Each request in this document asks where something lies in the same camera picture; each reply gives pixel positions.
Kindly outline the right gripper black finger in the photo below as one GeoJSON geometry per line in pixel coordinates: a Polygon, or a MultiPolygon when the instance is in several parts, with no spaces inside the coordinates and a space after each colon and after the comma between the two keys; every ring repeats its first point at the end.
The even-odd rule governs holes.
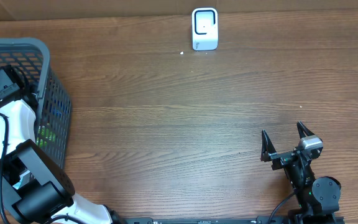
{"type": "Polygon", "coordinates": [[[261,131],[262,136],[262,148],[261,148],[261,155],[262,156],[272,156],[277,153],[275,150],[266,130],[261,131]]]}
{"type": "Polygon", "coordinates": [[[300,139],[314,135],[314,133],[310,131],[301,121],[298,121],[296,126],[300,139]]]}

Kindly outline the green snack bag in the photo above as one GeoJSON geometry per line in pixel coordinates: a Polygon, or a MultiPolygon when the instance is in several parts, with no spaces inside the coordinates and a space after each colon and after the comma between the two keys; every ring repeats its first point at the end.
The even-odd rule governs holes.
{"type": "Polygon", "coordinates": [[[43,148],[51,142],[56,142],[57,135],[48,127],[40,126],[37,131],[36,144],[43,148]]]}

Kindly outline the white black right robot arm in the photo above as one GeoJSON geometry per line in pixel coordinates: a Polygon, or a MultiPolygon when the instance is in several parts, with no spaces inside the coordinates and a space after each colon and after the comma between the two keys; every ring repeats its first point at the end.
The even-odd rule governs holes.
{"type": "Polygon", "coordinates": [[[301,121],[296,124],[300,141],[292,151],[278,153],[266,130],[261,131],[260,160],[271,162],[272,170],[283,169],[293,192],[284,198],[267,217],[257,223],[344,223],[339,211],[341,184],[334,177],[316,178],[311,162],[323,151],[323,140],[301,121]]]}

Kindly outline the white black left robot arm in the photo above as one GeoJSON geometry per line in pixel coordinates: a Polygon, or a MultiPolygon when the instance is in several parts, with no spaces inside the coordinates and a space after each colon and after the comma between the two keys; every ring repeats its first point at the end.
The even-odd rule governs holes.
{"type": "Polygon", "coordinates": [[[66,175],[35,143],[38,101],[19,68],[0,67],[0,216],[19,223],[123,223],[105,205],[75,192],[66,175]]]}

